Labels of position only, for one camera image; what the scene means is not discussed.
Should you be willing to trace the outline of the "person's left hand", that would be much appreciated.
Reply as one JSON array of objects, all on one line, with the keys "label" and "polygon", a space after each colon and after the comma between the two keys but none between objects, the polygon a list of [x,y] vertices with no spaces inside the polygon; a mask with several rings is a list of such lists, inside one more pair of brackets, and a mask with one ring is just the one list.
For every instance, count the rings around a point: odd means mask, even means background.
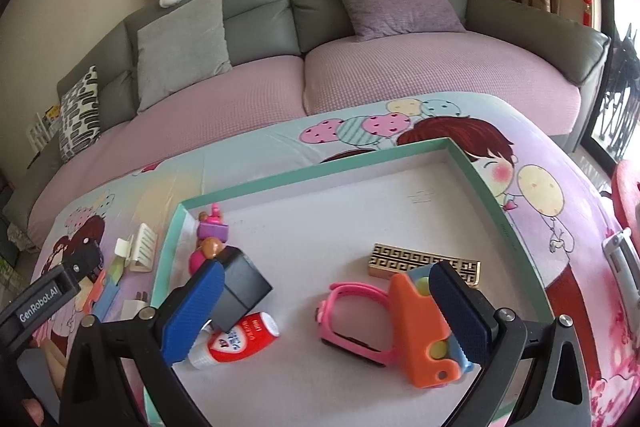
[{"label": "person's left hand", "polygon": [[24,399],[22,406],[25,408],[29,417],[35,423],[37,427],[41,427],[43,421],[46,419],[42,405],[37,399]]}]

